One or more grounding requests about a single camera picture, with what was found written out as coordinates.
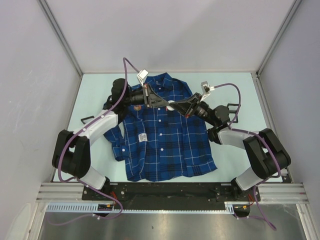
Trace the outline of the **landscape round brooch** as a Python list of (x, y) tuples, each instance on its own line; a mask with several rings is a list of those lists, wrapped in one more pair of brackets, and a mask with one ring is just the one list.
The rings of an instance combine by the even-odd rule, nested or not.
[(169, 111), (174, 111), (175, 109), (171, 106), (171, 103), (173, 103), (174, 101), (173, 100), (169, 100), (168, 101), (168, 105), (166, 106), (166, 108), (169, 110)]

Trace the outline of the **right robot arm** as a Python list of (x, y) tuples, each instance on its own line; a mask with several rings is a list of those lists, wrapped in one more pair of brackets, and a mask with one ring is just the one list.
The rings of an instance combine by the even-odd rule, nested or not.
[(212, 109), (197, 93), (185, 100), (171, 102), (169, 107), (186, 118), (197, 116), (209, 123), (212, 127), (207, 133), (211, 142), (245, 150), (250, 166), (230, 182), (230, 194), (237, 201), (247, 197), (249, 190), (257, 184), (280, 177), (281, 170), (292, 162), (272, 129), (253, 132), (231, 127), (228, 106), (219, 105)]

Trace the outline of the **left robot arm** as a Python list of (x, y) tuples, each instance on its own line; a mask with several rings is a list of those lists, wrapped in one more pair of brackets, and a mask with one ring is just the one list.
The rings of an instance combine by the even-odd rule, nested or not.
[(87, 188), (93, 188), (98, 199), (107, 199), (111, 193), (110, 180), (92, 166), (91, 146), (124, 120), (129, 106), (160, 108), (168, 105), (169, 102), (157, 95), (149, 84), (131, 89), (126, 79), (116, 79), (103, 110), (92, 121), (78, 130), (62, 130), (58, 134), (52, 165), (59, 174), (67, 173)]

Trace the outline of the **blue plaid button shirt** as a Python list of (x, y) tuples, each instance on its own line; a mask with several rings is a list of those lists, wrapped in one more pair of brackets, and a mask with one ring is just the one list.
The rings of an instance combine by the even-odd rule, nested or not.
[(125, 162), (128, 181), (160, 182), (196, 177), (217, 169), (204, 120), (185, 118), (165, 107), (127, 109), (121, 131), (104, 134), (116, 161)]

